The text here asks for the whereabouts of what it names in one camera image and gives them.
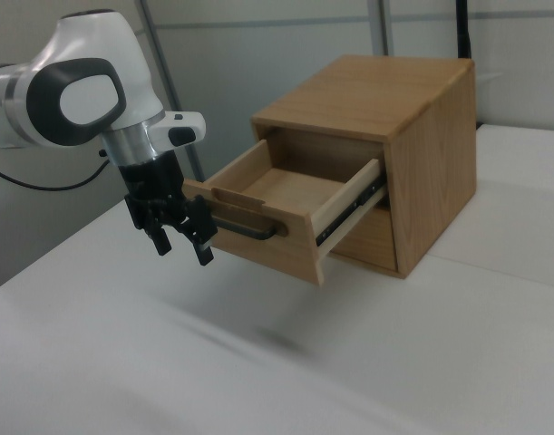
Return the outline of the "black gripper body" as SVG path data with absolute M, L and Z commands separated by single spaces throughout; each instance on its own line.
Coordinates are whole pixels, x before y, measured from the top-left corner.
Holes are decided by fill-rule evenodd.
M 173 151 L 141 164 L 120 166 L 119 172 L 128 189 L 126 198 L 141 201 L 186 198 L 182 192 L 184 177 Z

